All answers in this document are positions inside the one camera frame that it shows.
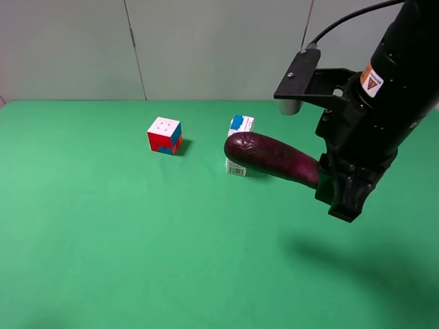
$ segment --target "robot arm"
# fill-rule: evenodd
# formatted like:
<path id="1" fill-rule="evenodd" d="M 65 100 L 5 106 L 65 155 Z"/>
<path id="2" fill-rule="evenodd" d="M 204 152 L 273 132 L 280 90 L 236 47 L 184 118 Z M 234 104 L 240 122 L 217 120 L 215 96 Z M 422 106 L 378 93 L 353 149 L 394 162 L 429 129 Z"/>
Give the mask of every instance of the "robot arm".
<path id="1" fill-rule="evenodd" d="M 229 137 L 226 155 L 315 188 L 316 199 L 330 205 L 330 215 L 352 222 L 399 145 L 437 103 L 438 9 L 435 0 L 406 0 L 363 72 L 317 69 L 316 41 L 296 54 L 274 98 L 286 102 L 284 112 L 290 114 L 304 101 L 325 109 L 316 134 L 327 151 L 318 164 L 293 147 L 254 133 Z M 333 95 L 335 89 L 342 96 Z M 308 181 L 310 177 L 318 182 Z"/>

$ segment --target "warning label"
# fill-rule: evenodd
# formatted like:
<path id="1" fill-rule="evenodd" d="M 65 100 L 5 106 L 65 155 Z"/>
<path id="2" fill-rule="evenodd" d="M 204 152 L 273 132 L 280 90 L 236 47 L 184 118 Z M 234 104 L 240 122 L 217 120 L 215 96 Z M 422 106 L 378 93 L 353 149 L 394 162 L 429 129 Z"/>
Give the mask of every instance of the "warning label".
<path id="1" fill-rule="evenodd" d="M 372 65 L 369 63 L 361 74 L 360 82 L 364 91 L 373 98 L 383 86 L 384 80 L 374 71 Z"/>

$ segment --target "rubik's cube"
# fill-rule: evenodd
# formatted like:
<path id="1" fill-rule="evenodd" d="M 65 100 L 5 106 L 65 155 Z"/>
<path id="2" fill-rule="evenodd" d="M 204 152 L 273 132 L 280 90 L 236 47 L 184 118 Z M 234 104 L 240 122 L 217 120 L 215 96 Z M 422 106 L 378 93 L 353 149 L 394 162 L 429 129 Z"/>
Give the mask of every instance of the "rubik's cube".
<path id="1" fill-rule="evenodd" d="M 174 155 L 183 137 L 181 124 L 177 120 L 158 117 L 147 131 L 151 150 Z"/>

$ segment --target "barcode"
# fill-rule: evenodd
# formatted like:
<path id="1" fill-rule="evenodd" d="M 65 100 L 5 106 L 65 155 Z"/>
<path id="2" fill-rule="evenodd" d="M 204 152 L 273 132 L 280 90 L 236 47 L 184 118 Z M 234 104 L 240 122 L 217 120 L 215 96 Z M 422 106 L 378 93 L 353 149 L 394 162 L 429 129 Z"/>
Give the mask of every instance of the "barcode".
<path id="1" fill-rule="evenodd" d="M 244 169 L 235 168 L 235 167 L 229 167 L 228 168 L 229 173 L 234 173 L 235 175 L 241 175 L 244 176 Z"/>

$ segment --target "white box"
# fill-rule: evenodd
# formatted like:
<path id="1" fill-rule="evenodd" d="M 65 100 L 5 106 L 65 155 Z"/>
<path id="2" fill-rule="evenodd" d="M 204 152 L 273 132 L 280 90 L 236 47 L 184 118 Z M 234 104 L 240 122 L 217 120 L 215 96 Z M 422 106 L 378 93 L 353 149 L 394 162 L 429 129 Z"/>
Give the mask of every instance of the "white box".
<path id="1" fill-rule="evenodd" d="M 252 132 L 253 131 L 254 118 L 246 117 L 244 115 L 235 115 L 230 122 L 230 128 L 228 130 L 227 137 L 233 135 L 235 132 Z M 226 158 L 226 172 L 234 175 L 245 176 L 247 174 L 247 168 L 240 166 L 239 164 L 230 161 Z"/>

